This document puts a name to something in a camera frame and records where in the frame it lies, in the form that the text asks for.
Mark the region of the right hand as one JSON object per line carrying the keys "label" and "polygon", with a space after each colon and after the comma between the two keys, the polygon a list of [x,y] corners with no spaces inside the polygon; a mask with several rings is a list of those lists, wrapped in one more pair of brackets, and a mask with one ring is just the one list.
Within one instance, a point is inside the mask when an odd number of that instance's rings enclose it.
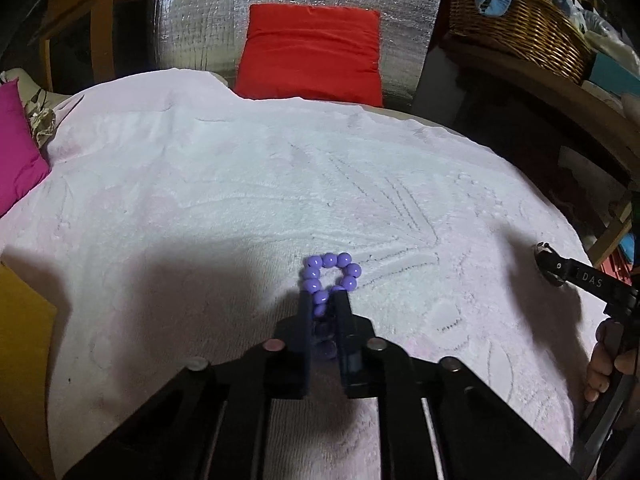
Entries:
{"label": "right hand", "polygon": [[603,321],[596,331],[597,343],[593,347],[591,358],[586,370],[586,385],[584,397],[591,403],[597,400],[601,393],[605,393],[611,383],[611,375],[618,370],[624,375],[639,376],[638,351],[627,351],[620,356],[612,358],[606,350],[605,339],[612,335],[616,323],[611,320]]}

